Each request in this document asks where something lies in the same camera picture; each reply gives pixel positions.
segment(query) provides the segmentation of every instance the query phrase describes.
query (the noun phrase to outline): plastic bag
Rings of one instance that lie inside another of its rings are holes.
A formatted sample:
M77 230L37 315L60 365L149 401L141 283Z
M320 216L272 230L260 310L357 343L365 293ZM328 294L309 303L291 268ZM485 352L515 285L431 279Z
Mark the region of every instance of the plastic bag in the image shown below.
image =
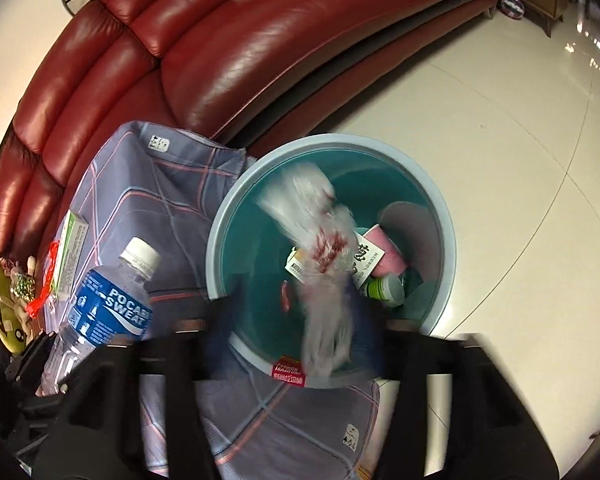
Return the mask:
M333 186L313 164L283 173L260 197L261 208L306 255L301 361L305 373L322 377L349 360L353 331L345 288L357 242L349 209L334 199Z

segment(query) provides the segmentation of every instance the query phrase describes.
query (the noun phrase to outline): light blue trash bin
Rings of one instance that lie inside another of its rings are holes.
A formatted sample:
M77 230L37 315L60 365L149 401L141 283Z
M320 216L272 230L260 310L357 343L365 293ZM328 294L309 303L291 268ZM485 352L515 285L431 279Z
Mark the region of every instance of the light blue trash bin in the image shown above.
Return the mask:
M206 250L206 284L211 298L230 291L235 276L246 276L245 313L232 335L234 348L271 375L280 358L300 358L304 317L285 313L282 282L292 243L257 204L271 179L298 162L318 166L333 184L358 226L379 223L424 282L392 317L411 319L429 334L442 315L456 266L454 230L440 191L427 173L403 152L377 140L323 134L295 140L258 160L225 197ZM371 378L349 363L328 378L305 379L310 388L339 388Z

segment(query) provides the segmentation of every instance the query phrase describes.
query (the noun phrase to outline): bottle cap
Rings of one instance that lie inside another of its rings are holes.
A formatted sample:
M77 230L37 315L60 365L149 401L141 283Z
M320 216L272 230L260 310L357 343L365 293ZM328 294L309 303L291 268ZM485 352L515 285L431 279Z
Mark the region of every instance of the bottle cap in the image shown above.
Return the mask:
M363 283L360 294L382 301L386 306L399 306L404 303L404 289L400 278L388 274Z
M154 275L155 269L160 264L161 256L151 245L144 240L134 237L126 245L120 258L126 260L149 279Z

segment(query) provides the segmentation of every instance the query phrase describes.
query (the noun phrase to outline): plaid cloth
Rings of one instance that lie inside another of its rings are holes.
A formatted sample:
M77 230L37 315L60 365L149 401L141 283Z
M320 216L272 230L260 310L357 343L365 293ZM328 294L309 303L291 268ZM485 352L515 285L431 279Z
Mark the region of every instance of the plaid cloth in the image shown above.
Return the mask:
M200 316L211 224L249 163L244 150L185 130L139 122L120 126L93 159L70 206L89 223L73 292L93 267L117 264L137 236L162 255L146 286L154 309L147 336L168 332L178 319ZM66 302L45 306L48 330L58 328L65 309ZM378 412L375 383L341 390L296 388L236 354L222 374L222 380L197 383L196 395L225 479L357 478ZM163 388L161 376L142 378L147 466L166 475ZM350 438L344 442L350 426L359 435L355 445Z

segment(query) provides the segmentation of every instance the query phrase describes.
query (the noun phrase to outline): trash bin rim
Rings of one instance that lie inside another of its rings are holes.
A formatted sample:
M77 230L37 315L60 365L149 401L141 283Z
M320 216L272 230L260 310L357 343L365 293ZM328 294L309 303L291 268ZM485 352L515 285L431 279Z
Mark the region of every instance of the trash bin rim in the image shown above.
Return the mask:
M403 167L427 195L430 204L433 206L436 213L438 225L442 232L442 276L440 277L440 282L438 284L438 294L427 317L420 327L422 333L429 335L440 320L446 307L456 272L456 236L451 220L451 214L449 213L446 202L442 197L442 193L440 193L438 186L436 186L427 172L424 171L415 160L397 148L389 146L384 142L369 137L351 134L319 134L293 140L292 142L284 144L272 152L267 153L267 155L257 160L238 178L236 183L224 197L224 200L222 200L209 233L205 261L206 289L209 299L213 300L224 294L222 283L217 279L220 274L220 258L216 256L218 256L217 249L219 249L218 244L220 243L219 235L226 232L235 206L240 203L251 187L270 170L290 158L313 152L318 149L360 150L383 158L388 163ZM270 374L272 364L253 352L237 335L232 335L231 343L245 358L247 358L247 356L243 352L247 352L252 356L255 359L255 362L252 361L251 358L248 358L248 360L253 365L264 373ZM351 384L352 376L357 374L358 373L355 370L348 372L346 384ZM306 386L314 388L334 388L337 387L336 384L333 384L333 380L336 378L336 375L331 376L330 378L324 378L327 381L323 386L308 383Z

